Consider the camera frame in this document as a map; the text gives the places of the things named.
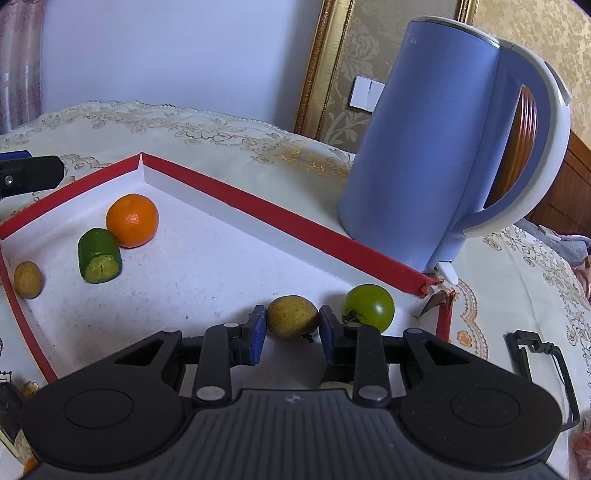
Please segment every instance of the table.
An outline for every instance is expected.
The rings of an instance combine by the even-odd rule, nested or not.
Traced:
[[[173,106],[89,102],[45,114],[0,137],[0,152],[13,150],[59,155],[67,169],[62,185],[145,151],[345,234],[336,205],[353,155],[264,122]],[[34,192],[2,200],[0,221],[45,195]],[[454,267],[460,283],[450,341],[511,369],[504,333],[537,331],[563,350],[584,415],[591,401],[591,307],[566,262],[510,226],[468,239]],[[3,290],[0,318],[0,380],[44,384]],[[535,379],[536,368],[532,363]],[[553,393],[561,391],[551,359],[540,359],[539,368],[547,382],[541,384]],[[557,399],[564,409],[566,401]],[[567,454],[570,434],[561,435],[551,457],[565,476],[574,467]],[[0,480],[18,475],[20,466],[14,462],[7,450],[0,452]]]

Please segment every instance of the curtain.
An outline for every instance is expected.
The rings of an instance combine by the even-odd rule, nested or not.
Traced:
[[[0,8],[0,134],[41,115],[41,29],[47,0]]]

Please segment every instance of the gold wallpaper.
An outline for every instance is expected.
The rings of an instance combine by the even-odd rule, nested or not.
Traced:
[[[456,6],[457,0],[356,0],[319,140],[357,152],[370,114],[348,105],[354,78],[385,82],[408,22],[420,15],[453,18]]]
[[[480,0],[474,26],[549,62],[573,96],[571,128],[591,146],[591,21],[572,0]]]

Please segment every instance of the white wall switch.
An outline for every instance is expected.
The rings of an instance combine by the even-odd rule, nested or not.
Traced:
[[[384,84],[381,82],[356,76],[349,105],[371,113],[374,111],[383,89]]]

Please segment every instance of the kettle lid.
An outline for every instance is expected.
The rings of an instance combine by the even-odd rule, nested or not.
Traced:
[[[432,23],[439,23],[442,25],[447,25],[448,27],[457,28],[458,30],[463,30],[464,32],[474,35],[475,37],[478,37],[481,40],[484,40],[485,42],[491,44],[493,47],[500,48],[500,46],[501,46],[499,44],[499,41],[495,37],[493,37],[492,35],[489,35],[488,33],[485,33],[482,30],[478,30],[476,27],[473,27],[471,25],[465,24],[463,22],[458,22],[457,20],[452,20],[451,18],[432,17],[431,15],[423,15],[422,17],[417,17],[412,21],[413,22],[432,22]]]

